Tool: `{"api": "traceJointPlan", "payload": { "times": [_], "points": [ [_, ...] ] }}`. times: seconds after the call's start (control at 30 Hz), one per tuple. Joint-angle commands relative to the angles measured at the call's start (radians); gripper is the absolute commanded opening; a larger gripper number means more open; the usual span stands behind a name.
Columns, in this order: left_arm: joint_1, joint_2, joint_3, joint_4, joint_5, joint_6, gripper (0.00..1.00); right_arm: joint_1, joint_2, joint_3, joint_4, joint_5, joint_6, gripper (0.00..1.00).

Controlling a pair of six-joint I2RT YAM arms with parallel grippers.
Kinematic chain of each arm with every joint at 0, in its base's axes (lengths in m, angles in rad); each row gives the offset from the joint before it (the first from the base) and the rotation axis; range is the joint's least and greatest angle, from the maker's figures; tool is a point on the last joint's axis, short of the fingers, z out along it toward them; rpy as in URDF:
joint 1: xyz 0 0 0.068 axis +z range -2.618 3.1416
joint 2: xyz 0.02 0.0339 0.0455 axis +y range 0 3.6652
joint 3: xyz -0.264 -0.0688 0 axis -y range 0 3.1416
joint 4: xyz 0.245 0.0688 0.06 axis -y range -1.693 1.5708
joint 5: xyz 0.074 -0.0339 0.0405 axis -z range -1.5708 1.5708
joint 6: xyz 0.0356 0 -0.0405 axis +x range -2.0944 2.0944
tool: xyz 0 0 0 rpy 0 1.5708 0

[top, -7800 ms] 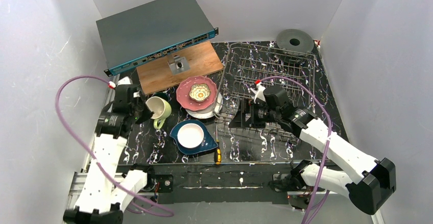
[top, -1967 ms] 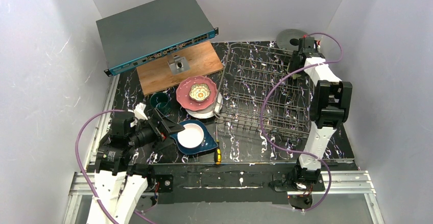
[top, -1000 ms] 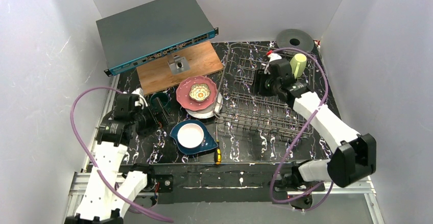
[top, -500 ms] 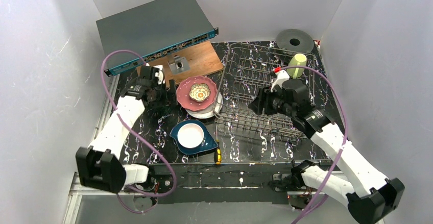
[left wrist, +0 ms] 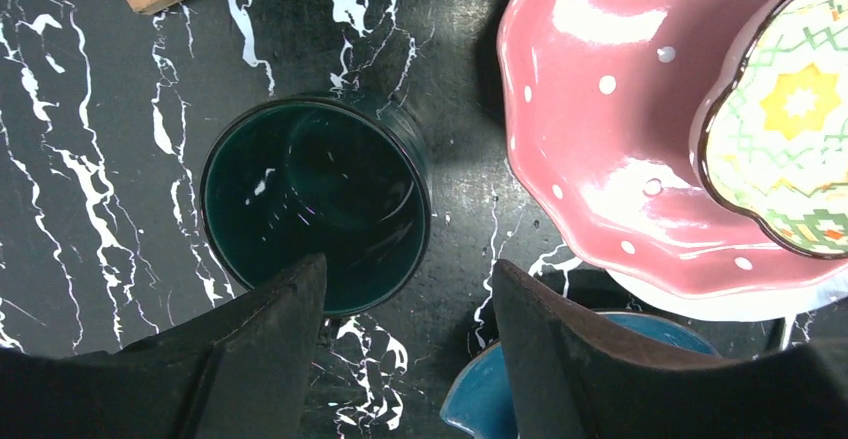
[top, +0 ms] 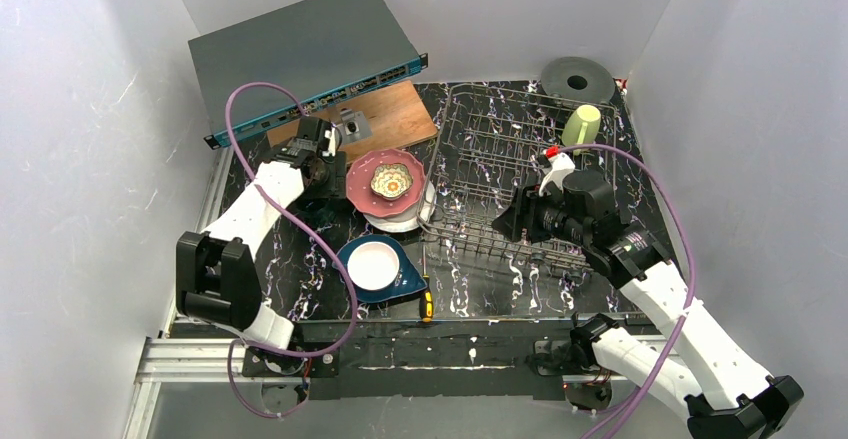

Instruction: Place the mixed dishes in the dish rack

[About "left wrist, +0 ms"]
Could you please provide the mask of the small patterned flower dish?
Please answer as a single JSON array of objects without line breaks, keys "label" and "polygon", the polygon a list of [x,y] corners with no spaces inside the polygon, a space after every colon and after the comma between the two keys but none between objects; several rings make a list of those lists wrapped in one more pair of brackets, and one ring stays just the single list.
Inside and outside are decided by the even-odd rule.
[{"label": "small patterned flower dish", "polygon": [[847,0],[769,0],[740,30],[690,129],[722,208],[795,254],[847,255]]}]

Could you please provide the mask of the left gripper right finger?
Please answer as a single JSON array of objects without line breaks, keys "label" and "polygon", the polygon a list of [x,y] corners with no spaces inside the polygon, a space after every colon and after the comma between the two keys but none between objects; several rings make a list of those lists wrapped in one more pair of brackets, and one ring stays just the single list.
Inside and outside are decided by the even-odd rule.
[{"label": "left gripper right finger", "polygon": [[498,261],[493,304],[523,438],[843,438],[847,343],[732,360],[630,331]]}]

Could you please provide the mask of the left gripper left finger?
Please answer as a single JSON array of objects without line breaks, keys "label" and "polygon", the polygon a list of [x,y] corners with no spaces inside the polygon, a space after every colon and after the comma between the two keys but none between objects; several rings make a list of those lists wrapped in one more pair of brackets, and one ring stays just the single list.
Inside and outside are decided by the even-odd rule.
[{"label": "left gripper left finger", "polygon": [[323,320],[326,262],[108,353],[1,353],[5,438],[294,438]]}]

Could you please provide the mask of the dark green mug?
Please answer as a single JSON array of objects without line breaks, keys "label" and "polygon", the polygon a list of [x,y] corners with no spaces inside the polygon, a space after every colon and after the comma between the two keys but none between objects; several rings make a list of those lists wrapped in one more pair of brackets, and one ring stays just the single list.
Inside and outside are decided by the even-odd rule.
[{"label": "dark green mug", "polygon": [[345,90],[257,105],[205,161],[200,210],[209,246],[255,289],[300,259],[326,261],[324,313],[356,315],[395,296],[431,235],[431,162],[397,102]]}]

